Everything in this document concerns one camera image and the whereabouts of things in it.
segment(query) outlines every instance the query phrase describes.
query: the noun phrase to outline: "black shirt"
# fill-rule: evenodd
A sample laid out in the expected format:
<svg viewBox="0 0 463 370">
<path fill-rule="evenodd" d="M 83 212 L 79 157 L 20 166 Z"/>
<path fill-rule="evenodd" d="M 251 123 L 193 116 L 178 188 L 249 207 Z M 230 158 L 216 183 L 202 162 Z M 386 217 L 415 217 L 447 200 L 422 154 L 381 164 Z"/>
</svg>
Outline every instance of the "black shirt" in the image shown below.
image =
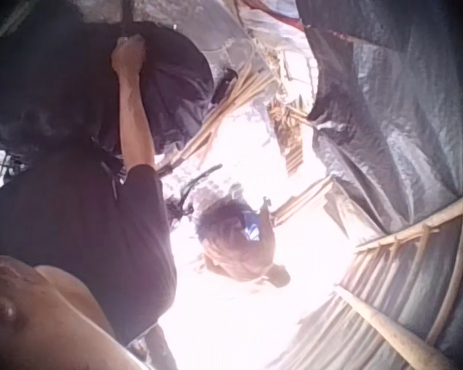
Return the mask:
<svg viewBox="0 0 463 370">
<path fill-rule="evenodd" d="M 139 165 L 122 185 L 95 150 L 50 155 L 0 189 L 0 254 L 79 278 L 124 345 L 174 300 L 176 272 L 157 174 Z"/>
</svg>

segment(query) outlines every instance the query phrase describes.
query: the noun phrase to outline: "person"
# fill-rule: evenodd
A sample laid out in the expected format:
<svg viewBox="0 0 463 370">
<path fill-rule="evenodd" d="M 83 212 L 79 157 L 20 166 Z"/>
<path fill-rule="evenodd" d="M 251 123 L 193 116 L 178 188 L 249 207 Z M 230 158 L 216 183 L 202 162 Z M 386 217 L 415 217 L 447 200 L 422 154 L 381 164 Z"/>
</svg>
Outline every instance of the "person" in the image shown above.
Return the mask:
<svg viewBox="0 0 463 370">
<path fill-rule="evenodd" d="M 145 47 L 140 36 L 121 38 L 112 54 L 127 170 L 123 183 L 110 156 L 90 140 L 77 140 L 0 189 L 0 255 L 37 267 L 85 315 L 102 311 L 106 318 L 100 326 L 123 346 L 156 325 L 176 289 L 154 144 L 140 95 Z M 93 308 L 98 304 L 99 310 Z"/>
<path fill-rule="evenodd" d="M 69 298 L 81 293 L 94 300 L 71 275 L 59 278 L 74 279 Z M 0 370 L 147 369 L 103 330 L 99 307 L 89 312 L 78 310 L 38 269 L 0 256 Z"/>
<path fill-rule="evenodd" d="M 219 200 L 202 212 L 196 231 L 209 271 L 236 281 L 262 279 L 277 288 L 290 282 L 286 269 L 274 264 L 275 233 L 267 198 L 259 214 L 242 201 Z"/>
</svg>

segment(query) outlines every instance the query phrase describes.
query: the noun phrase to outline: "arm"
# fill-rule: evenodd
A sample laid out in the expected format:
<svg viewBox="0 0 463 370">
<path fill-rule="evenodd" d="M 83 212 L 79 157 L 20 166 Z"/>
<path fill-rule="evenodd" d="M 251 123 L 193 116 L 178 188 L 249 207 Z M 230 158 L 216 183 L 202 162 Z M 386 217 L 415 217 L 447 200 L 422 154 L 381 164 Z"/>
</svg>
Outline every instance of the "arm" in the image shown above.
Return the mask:
<svg viewBox="0 0 463 370">
<path fill-rule="evenodd" d="M 154 168 L 154 143 L 140 94 L 139 73 L 144 62 L 144 39 L 120 38 L 112 67 L 120 85 L 120 142 L 127 172 L 138 164 Z"/>
</svg>

